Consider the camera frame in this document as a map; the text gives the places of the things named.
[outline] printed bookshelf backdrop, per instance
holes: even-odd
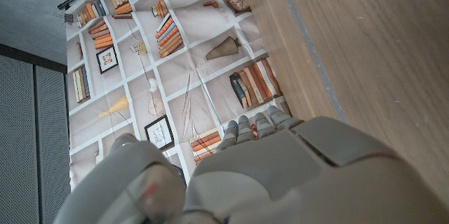
[[[188,183],[230,120],[288,109],[247,0],[78,0],[66,13],[72,188],[122,133]]]

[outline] perforated panel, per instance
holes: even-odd
[[[52,223],[70,193],[64,75],[36,67],[42,223]]]
[[[33,68],[0,55],[0,222],[38,223]]]

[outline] ceiling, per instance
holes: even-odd
[[[67,64],[65,0],[1,0],[0,44]]]

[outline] wooden surface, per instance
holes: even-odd
[[[286,0],[249,0],[292,113],[337,117]],[[449,205],[449,0],[293,0],[349,124]]]

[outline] picture frame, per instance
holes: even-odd
[[[114,46],[110,46],[109,48],[97,53],[97,62],[98,67],[100,68],[100,74],[103,74],[119,65]]]
[[[147,140],[161,151],[175,144],[175,139],[168,123],[167,115],[163,115],[145,127]]]

